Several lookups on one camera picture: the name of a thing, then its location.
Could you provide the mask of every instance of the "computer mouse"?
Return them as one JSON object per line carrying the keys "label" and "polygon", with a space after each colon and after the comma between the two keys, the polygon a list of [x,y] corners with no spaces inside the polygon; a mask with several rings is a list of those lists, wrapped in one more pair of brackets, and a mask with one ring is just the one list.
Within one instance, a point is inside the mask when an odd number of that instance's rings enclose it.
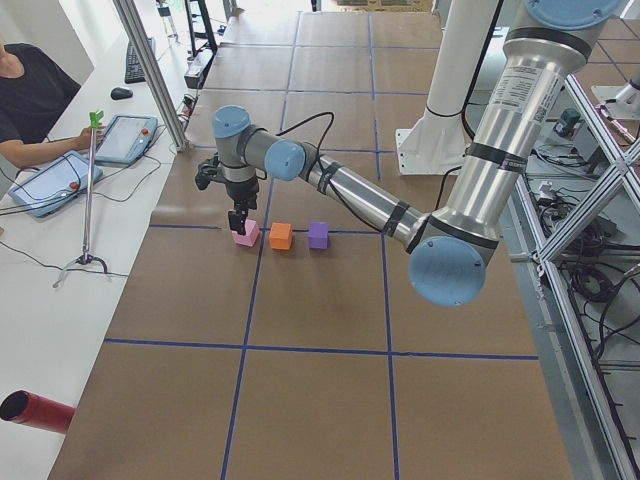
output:
{"label": "computer mouse", "polygon": [[133,97],[133,91],[126,87],[116,87],[111,90],[111,98],[114,100],[122,100],[123,98]]}

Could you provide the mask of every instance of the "tripod base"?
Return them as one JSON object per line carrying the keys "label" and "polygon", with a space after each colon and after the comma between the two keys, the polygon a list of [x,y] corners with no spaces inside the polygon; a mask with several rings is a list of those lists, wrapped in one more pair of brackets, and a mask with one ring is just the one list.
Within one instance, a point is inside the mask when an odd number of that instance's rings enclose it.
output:
{"label": "tripod base", "polygon": [[89,265],[92,262],[98,262],[100,265],[102,265],[102,273],[104,273],[105,275],[109,273],[107,263],[104,260],[102,260],[100,257],[94,257],[89,253],[85,253],[83,255],[80,255],[75,260],[71,260],[64,266],[62,270],[60,270],[60,275],[58,275],[58,280],[56,280],[56,282],[53,284],[53,288],[58,288],[62,284],[64,278],[67,276],[67,272],[69,272],[71,267],[73,267],[74,265]]}

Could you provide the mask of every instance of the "person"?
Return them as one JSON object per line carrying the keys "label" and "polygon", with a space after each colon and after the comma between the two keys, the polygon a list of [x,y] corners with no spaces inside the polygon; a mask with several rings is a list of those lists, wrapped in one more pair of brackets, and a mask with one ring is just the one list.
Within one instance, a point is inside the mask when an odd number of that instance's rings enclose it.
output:
{"label": "person", "polygon": [[78,90],[80,85],[42,50],[5,45],[0,37],[0,154],[25,168],[89,148],[89,127],[77,137],[42,143]]}

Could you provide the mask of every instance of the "colored block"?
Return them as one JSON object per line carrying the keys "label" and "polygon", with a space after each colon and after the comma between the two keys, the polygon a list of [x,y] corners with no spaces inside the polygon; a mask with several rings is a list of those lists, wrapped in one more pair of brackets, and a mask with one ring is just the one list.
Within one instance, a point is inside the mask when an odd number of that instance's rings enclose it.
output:
{"label": "colored block", "polygon": [[326,222],[311,222],[309,224],[309,248],[329,248],[329,224]]}
{"label": "colored block", "polygon": [[253,247],[260,236],[260,227],[255,220],[247,219],[244,222],[244,229],[246,235],[240,235],[238,232],[231,232],[233,241],[238,245],[244,245],[245,247]]}
{"label": "colored block", "polygon": [[272,223],[269,245],[274,250],[290,250],[293,242],[293,226],[290,223]]}

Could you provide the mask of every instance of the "keyboard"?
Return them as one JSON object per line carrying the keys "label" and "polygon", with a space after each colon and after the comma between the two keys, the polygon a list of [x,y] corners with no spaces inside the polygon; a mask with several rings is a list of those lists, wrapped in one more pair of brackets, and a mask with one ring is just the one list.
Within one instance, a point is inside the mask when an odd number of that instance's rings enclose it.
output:
{"label": "keyboard", "polygon": [[[147,41],[149,42],[151,50],[155,53],[156,41],[153,38],[148,38]],[[129,42],[129,45],[127,45],[124,83],[139,83],[144,82],[144,80],[145,79],[144,71],[142,70],[142,64],[140,64],[136,49],[134,48],[133,44]]]}

